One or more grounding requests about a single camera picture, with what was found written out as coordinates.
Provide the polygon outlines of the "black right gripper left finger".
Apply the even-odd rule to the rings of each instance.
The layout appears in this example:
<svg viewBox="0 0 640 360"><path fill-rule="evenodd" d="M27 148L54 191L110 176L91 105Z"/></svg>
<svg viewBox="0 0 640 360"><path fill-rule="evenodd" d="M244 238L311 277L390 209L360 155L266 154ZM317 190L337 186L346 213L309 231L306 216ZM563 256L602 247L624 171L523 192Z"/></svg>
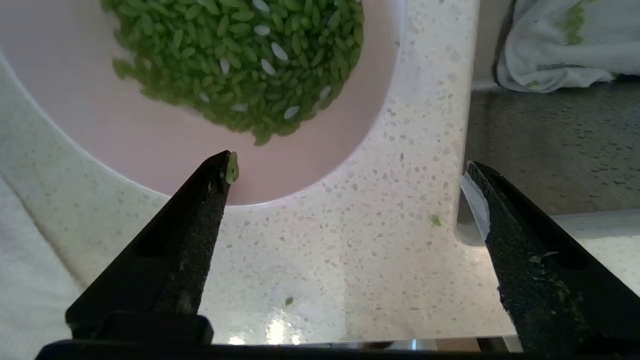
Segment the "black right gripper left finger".
<svg viewBox="0 0 640 360"><path fill-rule="evenodd" d="M204 344L204 285L238 155L206 159L65 313L74 340Z"/></svg>

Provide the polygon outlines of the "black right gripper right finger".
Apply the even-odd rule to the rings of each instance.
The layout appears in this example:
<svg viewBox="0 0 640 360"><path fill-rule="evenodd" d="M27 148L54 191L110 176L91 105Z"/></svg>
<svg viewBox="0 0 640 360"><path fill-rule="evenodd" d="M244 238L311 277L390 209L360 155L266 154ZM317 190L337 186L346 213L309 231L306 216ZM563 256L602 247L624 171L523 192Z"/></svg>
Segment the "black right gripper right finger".
<svg viewBox="0 0 640 360"><path fill-rule="evenodd" d="M637 352L640 299L500 173L470 161L461 189L526 352Z"/></svg>

